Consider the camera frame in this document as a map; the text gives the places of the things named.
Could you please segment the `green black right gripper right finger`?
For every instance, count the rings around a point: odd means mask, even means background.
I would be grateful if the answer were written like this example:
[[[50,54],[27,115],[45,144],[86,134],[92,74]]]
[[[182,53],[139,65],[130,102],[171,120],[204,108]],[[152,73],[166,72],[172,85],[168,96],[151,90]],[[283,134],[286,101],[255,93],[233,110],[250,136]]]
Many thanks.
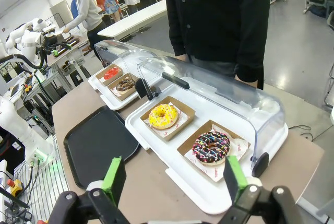
[[[260,182],[248,182],[236,156],[225,159],[223,173],[232,205],[219,223],[247,223],[260,216],[264,223],[296,223],[296,203],[286,186],[265,189]]]

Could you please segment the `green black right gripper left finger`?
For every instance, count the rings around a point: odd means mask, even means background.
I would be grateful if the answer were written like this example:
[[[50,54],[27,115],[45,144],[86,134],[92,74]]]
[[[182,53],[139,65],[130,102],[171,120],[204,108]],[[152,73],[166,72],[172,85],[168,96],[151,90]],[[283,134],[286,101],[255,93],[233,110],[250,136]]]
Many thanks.
[[[50,214],[48,223],[127,223],[118,208],[126,180],[124,160],[113,158],[100,187],[81,195],[73,191],[61,193]]]

